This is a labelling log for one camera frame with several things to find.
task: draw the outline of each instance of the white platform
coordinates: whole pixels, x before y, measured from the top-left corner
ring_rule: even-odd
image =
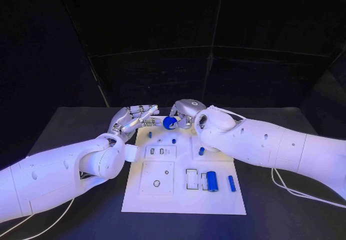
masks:
[[[207,151],[199,156],[201,143],[194,133],[194,129],[139,129],[140,157],[132,163],[123,212],[247,215],[234,159],[221,152]],[[150,156],[152,148],[158,157]],[[198,170],[198,190],[188,189],[186,169]],[[218,192],[202,189],[202,173],[209,171],[217,172]],[[230,175],[237,192],[231,191]]]

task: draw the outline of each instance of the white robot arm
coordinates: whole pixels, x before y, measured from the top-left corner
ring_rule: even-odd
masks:
[[[137,147],[126,144],[136,129],[162,125],[153,114],[158,105],[124,107],[109,133],[26,157],[0,171],[0,223],[55,208],[116,178],[126,160],[137,158]]]
[[[201,144],[243,162],[296,172],[320,181],[346,199],[346,141],[293,131],[264,121],[234,120],[234,112],[183,99],[175,103],[183,122],[195,126]]]

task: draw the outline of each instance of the black table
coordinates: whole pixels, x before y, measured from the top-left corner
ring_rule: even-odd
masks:
[[[120,108],[61,107],[29,155],[90,140],[107,132]],[[247,118],[271,122],[300,132],[316,131],[299,108],[228,108]],[[171,109],[162,108],[166,116]],[[136,142],[136,135],[129,141]],[[235,160],[247,215],[121,212],[130,163],[116,179],[80,196],[54,228],[36,239],[320,239],[346,237],[346,209],[292,195],[271,180],[270,168]],[[342,197],[318,181],[282,170],[287,186],[345,204]],[[6,236],[23,239],[60,218],[70,203],[38,214]],[[5,232],[22,219],[0,224]]]

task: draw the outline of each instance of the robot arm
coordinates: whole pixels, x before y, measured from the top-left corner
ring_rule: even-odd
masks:
[[[137,147],[126,144],[137,128],[160,126],[158,105],[124,107],[109,133],[96,139],[44,151],[0,171],[0,223],[41,213],[84,194],[119,175]]]
[[[328,185],[346,199],[345,140],[293,131],[264,121],[247,118],[235,121],[228,111],[215,106],[194,111],[192,102],[199,103],[185,99],[175,106],[183,103],[185,107],[176,110],[181,116],[191,114],[207,150],[222,151],[248,164],[306,175]]]

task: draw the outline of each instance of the cable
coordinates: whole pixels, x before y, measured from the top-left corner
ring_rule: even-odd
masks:
[[[71,203],[70,203],[70,205],[68,205],[68,207],[67,207],[65,212],[62,213],[62,215],[60,216],[58,220],[57,220],[55,223],[51,225],[51,227],[49,227],[45,231],[42,231],[39,234],[36,234],[35,236],[31,236],[31,237],[25,238],[23,240],[29,240],[29,239],[36,238],[39,235],[42,235],[42,234],[55,226],[55,224],[57,224],[57,223],[60,222],[60,220],[62,219],[65,213],[68,212],[74,200],[75,200],[75,199],[71,200]],[[34,215],[31,215],[15,227],[12,227],[12,228],[0,235],[0,237],[2,237],[6,233],[9,233]]]
[[[243,118],[243,119],[247,119],[243,115],[234,113],[233,111],[228,111],[228,110],[225,110],[225,109],[222,109],[222,108],[220,108],[220,107],[217,107],[217,106],[214,106],[214,105],[212,105],[211,107],[212,107],[214,109],[217,109],[217,110],[228,113],[228,114],[234,114],[235,116],[238,116],[238,117]]]
[[[60,216],[58,220],[54,222],[54,224],[51,225],[51,227],[49,227],[45,231],[42,231],[39,234],[36,234],[35,236],[31,236],[31,237],[25,238],[23,240],[29,240],[29,239],[36,238],[39,235],[42,235],[42,234],[55,226],[55,224],[57,224],[57,223],[60,222],[60,220],[62,219],[65,213],[68,212],[74,200],[75,200],[75,199],[71,200],[71,203],[70,203],[70,205],[68,205],[68,207],[67,207],[67,210],[65,210],[64,214]]]
[[[274,180],[274,170],[276,170],[276,174],[277,174],[277,176],[279,176],[279,178],[280,178],[280,181],[282,181],[283,185],[280,185],[280,184],[276,182],[276,180]],[[332,202],[332,201],[323,200],[323,199],[320,199],[320,198],[318,198],[318,197],[315,197],[315,196],[307,195],[306,193],[303,193],[303,192],[300,192],[300,191],[297,191],[297,190],[290,189],[290,188],[287,187],[287,185],[286,185],[286,182],[284,182],[284,180],[283,180],[283,178],[282,178],[280,172],[279,172],[279,170],[277,170],[276,168],[271,168],[271,180],[273,180],[273,182],[276,183],[277,186],[280,186],[283,189],[286,189],[286,190],[287,190],[293,195],[296,195],[297,197],[302,197],[302,198],[306,198],[306,199],[313,199],[313,200],[320,201],[320,202],[323,202],[323,203],[326,203],[326,204],[335,205],[335,206],[338,206],[338,207],[341,207],[341,208],[346,208],[346,205],[342,205],[342,204],[335,203],[335,202]]]
[[[10,232],[34,215],[31,215],[16,226],[13,226],[2,235],[0,237],[8,233]]]

